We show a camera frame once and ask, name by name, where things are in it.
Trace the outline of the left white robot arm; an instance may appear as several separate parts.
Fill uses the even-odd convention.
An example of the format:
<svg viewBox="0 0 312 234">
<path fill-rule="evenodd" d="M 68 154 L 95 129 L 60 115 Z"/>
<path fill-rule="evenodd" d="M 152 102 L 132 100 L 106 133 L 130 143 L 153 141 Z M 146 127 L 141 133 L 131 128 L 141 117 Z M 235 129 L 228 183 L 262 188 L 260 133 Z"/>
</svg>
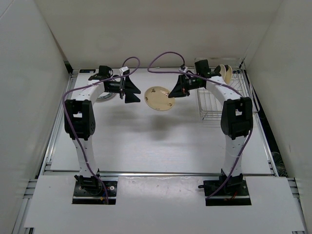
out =
<svg viewBox="0 0 312 234">
<path fill-rule="evenodd" d="M 93 105 L 104 92 L 119 94 L 125 103 L 140 102 L 136 95 L 141 91 L 130 80 L 130 69 L 123 66 L 119 73 L 114 76 L 110 67 L 100 66 L 98 73 L 89 77 L 88 84 L 80 88 L 81 92 L 74 99 L 64 101 L 64 128 L 78 155 L 79 175 L 75 178 L 80 187 L 93 196 L 106 194 L 92 146 L 96 130 Z"/>
</svg>

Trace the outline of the aluminium front rail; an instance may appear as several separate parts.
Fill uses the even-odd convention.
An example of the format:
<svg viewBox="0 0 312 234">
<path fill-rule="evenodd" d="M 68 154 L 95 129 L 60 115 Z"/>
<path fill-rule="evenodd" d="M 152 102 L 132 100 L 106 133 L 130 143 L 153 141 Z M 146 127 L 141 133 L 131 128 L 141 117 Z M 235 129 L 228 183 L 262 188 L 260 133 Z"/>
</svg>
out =
<svg viewBox="0 0 312 234">
<path fill-rule="evenodd" d="M 76 171 L 45 171 L 44 176 L 74 176 Z M 100 172 L 101 176 L 219 176 L 216 173 L 152 173 L 152 172 Z"/>
</svg>

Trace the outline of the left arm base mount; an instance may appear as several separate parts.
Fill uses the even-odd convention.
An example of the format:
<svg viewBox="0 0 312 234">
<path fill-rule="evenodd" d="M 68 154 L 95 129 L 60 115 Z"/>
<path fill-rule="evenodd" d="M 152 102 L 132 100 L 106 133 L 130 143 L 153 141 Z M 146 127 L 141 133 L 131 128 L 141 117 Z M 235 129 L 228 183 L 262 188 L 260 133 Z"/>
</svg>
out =
<svg viewBox="0 0 312 234">
<path fill-rule="evenodd" d="M 94 176 L 75 176 L 73 204 L 115 205 L 117 198 L 117 181 L 99 182 Z"/>
</svg>

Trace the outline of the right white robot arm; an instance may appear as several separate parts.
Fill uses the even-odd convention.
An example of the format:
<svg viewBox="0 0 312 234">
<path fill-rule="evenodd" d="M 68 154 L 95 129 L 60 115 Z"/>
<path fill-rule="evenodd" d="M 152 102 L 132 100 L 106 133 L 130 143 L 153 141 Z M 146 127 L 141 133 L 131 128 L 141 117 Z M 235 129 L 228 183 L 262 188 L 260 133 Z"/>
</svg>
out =
<svg viewBox="0 0 312 234">
<path fill-rule="evenodd" d="M 195 59 L 195 73 L 181 69 L 177 83 L 169 93 L 169 98 L 189 96 L 190 91 L 205 88 L 222 105 L 220 127 L 225 135 L 226 152 L 219 177 L 219 190 L 230 195 L 241 186 L 243 174 L 241 157 L 253 130 L 253 103 L 249 97 L 243 97 L 230 86 L 232 69 L 228 65 L 218 65 L 214 70 L 207 59 Z"/>
</svg>

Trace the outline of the cream floral plate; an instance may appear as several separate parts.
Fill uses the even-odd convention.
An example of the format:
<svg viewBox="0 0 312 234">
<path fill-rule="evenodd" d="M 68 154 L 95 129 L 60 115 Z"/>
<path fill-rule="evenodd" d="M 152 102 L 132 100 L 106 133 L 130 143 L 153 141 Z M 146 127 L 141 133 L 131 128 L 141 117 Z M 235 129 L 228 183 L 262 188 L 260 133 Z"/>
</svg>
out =
<svg viewBox="0 0 312 234">
<path fill-rule="evenodd" d="M 228 67 L 228 65 L 223 65 L 223 64 L 220 64 L 219 67 L 220 67 L 219 73 L 221 74 L 223 80 L 225 80 L 226 79 L 226 73 L 227 73 L 229 67 Z"/>
<path fill-rule="evenodd" d="M 233 73 L 232 67 L 229 65 L 225 65 L 224 81 L 227 85 L 231 83 L 232 73 Z"/>
<path fill-rule="evenodd" d="M 169 98 L 170 91 L 161 86 L 148 88 L 144 93 L 146 104 L 156 111 L 168 111 L 175 105 L 174 97 Z"/>
</svg>

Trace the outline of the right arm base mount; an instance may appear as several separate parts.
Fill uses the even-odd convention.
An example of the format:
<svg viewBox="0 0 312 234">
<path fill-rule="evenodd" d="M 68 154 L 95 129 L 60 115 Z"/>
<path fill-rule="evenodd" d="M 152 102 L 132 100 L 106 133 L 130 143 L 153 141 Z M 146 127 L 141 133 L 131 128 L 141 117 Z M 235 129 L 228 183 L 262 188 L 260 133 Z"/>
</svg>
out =
<svg viewBox="0 0 312 234">
<path fill-rule="evenodd" d="M 243 174 L 219 176 L 218 180 L 204 180 L 199 189 L 204 190 L 206 206 L 251 206 L 252 202 Z"/>
</svg>

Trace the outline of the blue rimmed white plate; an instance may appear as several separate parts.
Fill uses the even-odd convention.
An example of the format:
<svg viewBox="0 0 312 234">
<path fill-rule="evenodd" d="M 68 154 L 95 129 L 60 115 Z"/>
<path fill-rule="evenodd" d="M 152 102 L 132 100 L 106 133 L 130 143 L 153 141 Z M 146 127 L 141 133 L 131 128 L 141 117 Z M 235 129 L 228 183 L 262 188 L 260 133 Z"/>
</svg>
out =
<svg viewBox="0 0 312 234">
<path fill-rule="evenodd" d="M 104 102 L 104 101 L 108 101 L 110 99 L 112 99 L 113 97 L 116 96 L 116 93 L 106 93 L 103 92 L 98 98 L 97 98 L 97 102 Z"/>
</svg>

